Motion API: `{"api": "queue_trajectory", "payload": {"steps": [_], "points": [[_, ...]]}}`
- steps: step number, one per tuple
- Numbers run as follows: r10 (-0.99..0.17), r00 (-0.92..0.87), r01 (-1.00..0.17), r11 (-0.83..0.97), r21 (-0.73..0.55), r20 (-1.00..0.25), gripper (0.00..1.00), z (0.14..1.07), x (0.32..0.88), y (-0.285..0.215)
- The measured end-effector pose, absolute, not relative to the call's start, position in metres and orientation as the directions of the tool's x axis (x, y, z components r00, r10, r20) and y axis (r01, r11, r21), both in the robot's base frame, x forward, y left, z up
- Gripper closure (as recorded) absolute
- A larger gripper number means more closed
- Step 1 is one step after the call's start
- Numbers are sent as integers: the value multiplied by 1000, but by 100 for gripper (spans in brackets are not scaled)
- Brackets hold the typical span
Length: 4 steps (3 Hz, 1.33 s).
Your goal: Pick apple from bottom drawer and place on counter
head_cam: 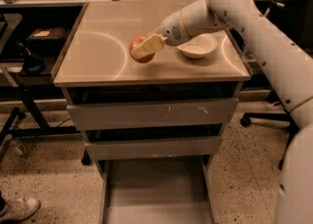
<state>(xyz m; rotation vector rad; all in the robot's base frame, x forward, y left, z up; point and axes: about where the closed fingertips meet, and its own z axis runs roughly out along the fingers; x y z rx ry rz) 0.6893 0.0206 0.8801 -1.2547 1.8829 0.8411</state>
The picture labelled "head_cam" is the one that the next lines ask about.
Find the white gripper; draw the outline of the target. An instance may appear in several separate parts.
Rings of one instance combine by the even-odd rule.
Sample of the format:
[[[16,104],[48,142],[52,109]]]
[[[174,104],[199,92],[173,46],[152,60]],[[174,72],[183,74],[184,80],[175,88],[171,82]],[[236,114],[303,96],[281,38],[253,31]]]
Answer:
[[[178,11],[166,17],[132,53],[136,58],[142,58],[162,50],[165,44],[179,46],[190,39],[183,25],[181,11]]]

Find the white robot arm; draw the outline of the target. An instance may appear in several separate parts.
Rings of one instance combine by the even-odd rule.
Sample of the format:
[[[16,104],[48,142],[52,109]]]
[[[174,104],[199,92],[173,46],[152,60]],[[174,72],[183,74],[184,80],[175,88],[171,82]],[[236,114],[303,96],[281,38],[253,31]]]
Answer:
[[[198,0],[164,19],[130,55],[142,62],[166,45],[231,27],[298,127],[285,154],[274,224],[313,224],[313,59],[268,21],[253,0]]]

